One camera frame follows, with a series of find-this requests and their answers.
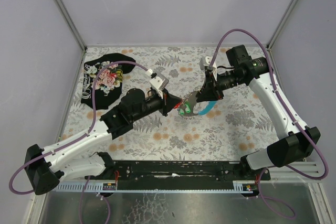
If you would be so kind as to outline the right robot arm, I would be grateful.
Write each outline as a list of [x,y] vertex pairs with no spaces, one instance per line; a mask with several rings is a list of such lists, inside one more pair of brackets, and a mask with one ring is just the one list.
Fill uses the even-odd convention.
[[309,127],[290,105],[275,75],[270,73],[266,58],[253,59],[243,45],[233,47],[226,55],[232,69],[222,74],[217,73],[210,57],[200,60],[205,81],[196,101],[220,100],[225,90],[245,84],[261,101],[279,138],[267,148],[242,157],[242,165],[250,170],[283,167],[310,156],[321,136],[320,131],[317,127]]

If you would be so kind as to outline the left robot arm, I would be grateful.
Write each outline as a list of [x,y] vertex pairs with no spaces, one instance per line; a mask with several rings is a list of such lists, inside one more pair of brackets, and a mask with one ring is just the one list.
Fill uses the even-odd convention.
[[108,140],[114,140],[133,129],[133,123],[156,111],[163,116],[181,103],[181,98],[167,90],[162,95],[153,92],[149,97],[141,89],[133,88],[106,114],[97,120],[92,128],[84,130],[68,140],[27,149],[25,172],[35,195],[43,195],[63,180],[98,176],[113,164],[106,154],[96,158],[76,159],[76,156]]

